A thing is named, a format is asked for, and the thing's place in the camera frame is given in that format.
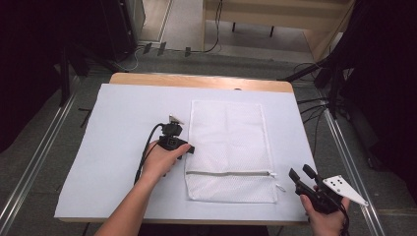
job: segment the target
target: white mesh bag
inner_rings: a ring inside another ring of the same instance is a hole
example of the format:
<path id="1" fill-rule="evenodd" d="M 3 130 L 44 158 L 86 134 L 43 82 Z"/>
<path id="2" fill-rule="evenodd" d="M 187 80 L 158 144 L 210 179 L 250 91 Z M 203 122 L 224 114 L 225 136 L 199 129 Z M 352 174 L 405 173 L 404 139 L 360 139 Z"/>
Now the white mesh bag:
<path id="1" fill-rule="evenodd" d="M 275 203 L 275 181 L 260 104 L 194 100 L 185 164 L 190 199 Z"/>

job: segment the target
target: white table surface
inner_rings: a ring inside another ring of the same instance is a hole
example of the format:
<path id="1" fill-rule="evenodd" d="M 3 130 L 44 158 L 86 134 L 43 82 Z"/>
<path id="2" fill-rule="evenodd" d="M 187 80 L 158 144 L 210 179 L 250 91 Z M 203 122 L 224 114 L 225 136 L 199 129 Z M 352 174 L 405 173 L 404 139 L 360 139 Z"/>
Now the white table surface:
<path id="1" fill-rule="evenodd" d="M 189 224 L 299 224 L 307 217 L 295 185 L 294 168 L 313 186 L 302 167 L 314 169 L 299 110 L 292 92 L 102 85 L 82 145 L 61 191 L 55 217 L 72 222 L 104 221 L 129 190 L 151 129 L 181 119 L 188 140 L 191 101 L 221 100 L 263 106 L 276 179 L 286 192 L 276 204 L 215 204 L 191 201 L 184 181 L 184 159 L 177 161 L 153 190 L 145 222 Z M 153 139 L 161 135 L 158 129 Z"/>

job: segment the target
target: human arm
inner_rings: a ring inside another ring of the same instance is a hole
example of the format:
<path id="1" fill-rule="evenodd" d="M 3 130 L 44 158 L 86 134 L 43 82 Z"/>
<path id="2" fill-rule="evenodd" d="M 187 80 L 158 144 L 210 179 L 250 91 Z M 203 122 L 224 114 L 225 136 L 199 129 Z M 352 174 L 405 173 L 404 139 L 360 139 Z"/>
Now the human arm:
<path id="1" fill-rule="evenodd" d="M 343 228 L 345 220 L 343 213 L 338 210 L 334 213 L 323 214 L 314 210 L 310 199 L 305 195 L 300 195 L 301 203 L 310 217 L 310 226 L 314 236 L 338 236 Z M 341 203 L 346 211 L 349 208 L 349 199 L 343 198 Z"/>
<path id="2" fill-rule="evenodd" d="M 177 157 L 190 148 L 188 144 L 175 150 L 158 145 L 152 148 L 155 145 L 156 142 L 149 145 L 148 151 L 151 149 L 151 152 L 138 182 L 95 235 L 138 235 L 154 186 L 170 170 Z"/>

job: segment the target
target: floor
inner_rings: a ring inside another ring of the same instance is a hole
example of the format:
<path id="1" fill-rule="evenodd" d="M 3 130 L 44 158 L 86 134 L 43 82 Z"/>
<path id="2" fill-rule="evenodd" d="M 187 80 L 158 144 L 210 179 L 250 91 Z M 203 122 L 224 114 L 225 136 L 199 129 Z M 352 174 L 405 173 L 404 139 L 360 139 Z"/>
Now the floor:
<path id="1" fill-rule="evenodd" d="M 201 6 L 202 1 L 173 0 L 159 41 L 166 41 L 168 49 L 183 50 L 185 47 L 191 47 L 200 50 L 201 18 L 196 13 L 201 10 Z M 220 75 L 276 80 L 283 79 L 306 66 L 296 67 L 300 63 L 313 63 L 304 35 L 299 29 L 276 28 L 272 38 L 268 37 L 269 30 L 268 27 L 237 25 L 233 33 L 230 23 L 220 23 L 219 45 L 210 54 L 196 54 L 186 58 L 181 52 L 166 51 L 163 56 L 158 57 L 154 51 L 143 55 L 142 51 L 138 50 L 136 56 L 132 55 L 121 62 L 120 66 L 128 69 L 136 66 L 136 69 L 132 70 L 133 73 Z M 207 22 L 206 48 L 215 42 L 215 36 L 214 22 Z M 111 74 L 99 66 L 92 66 L 90 76 L 82 79 L 82 86 L 74 104 L 62 124 L 61 131 L 56 135 L 55 142 L 49 148 L 43 167 L 33 181 L 15 222 L 9 225 L 8 235 L 83 235 L 86 228 L 84 223 L 63 223 L 53 219 L 53 213 L 60 188 L 84 134 L 84 128 L 80 126 L 87 114 L 78 108 L 93 108 L 99 86 L 108 82 L 110 76 Z M 318 97 L 318 91 L 312 86 L 311 79 L 308 76 L 293 84 L 297 99 Z M 7 202 L 8 196 L 18 185 L 43 134 L 54 120 L 58 100 L 59 92 L 51 97 L 30 121 L 14 143 L 14 147 L 0 153 L 0 204 Z M 307 104 L 301 105 L 300 110 L 308 107 Z M 313 121 L 306 125 L 306 134 L 312 149 L 317 145 L 318 170 L 324 176 L 342 174 L 349 178 L 343 161 L 340 158 L 333 159 L 334 156 L 340 156 L 340 148 L 335 144 L 334 133 L 328 120 L 329 118 L 324 116 L 320 122 Z M 365 152 L 358 142 L 354 128 L 342 117 L 337 120 L 337 124 L 343 132 L 349 153 L 355 159 L 370 200 L 375 205 L 380 223 L 385 230 L 379 234 L 372 234 L 364 217 L 365 211 L 353 205 L 349 211 L 352 218 L 351 234 L 414 235 L 417 229 L 417 206 L 408 195 L 404 183 L 390 172 L 369 169 Z M 99 224 L 90 225 L 87 235 L 92 235 L 97 227 Z M 279 227 L 270 227 L 269 231 L 270 235 L 276 235 L 280 231 L 281 236 L 311 234 L 308 226 L 284 227 L 282 230 Z"/>

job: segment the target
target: human hand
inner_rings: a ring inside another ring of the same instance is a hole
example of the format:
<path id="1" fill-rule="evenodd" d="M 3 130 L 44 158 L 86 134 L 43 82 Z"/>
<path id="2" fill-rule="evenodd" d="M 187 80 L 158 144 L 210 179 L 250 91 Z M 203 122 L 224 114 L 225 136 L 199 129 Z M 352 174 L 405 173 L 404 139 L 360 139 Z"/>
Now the human hand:
<path id="1" fill-rule="evenodd" d="M 152 183 L 156 184 L 160 177 L 169 172 L 171 166 L 175 164 L 177 157 L 183 155 L 191 147 L 189 144 L 184 144 L 175 150 L 166 150 L 161 146 L 152 142 L 149 144 L 147 150 L 147 160 L 144 163 L 144 168 L 141 178 L 148 178 Z"/>
<path id="2" fill-rule="evenodd" d="M 332 236 L 340 235 L 340 230 L 343 228 L 344 215 L 338 210 L 330 214 L 323 214 L 314 210 L 312 202 L 305 195 L 300 195 L 301 204 L 310 217 L 310 226 L 313 230 L 314 236 Z M 346 208 L 349 208 L 349 199 L 343 198 L 341 203 Z"/>

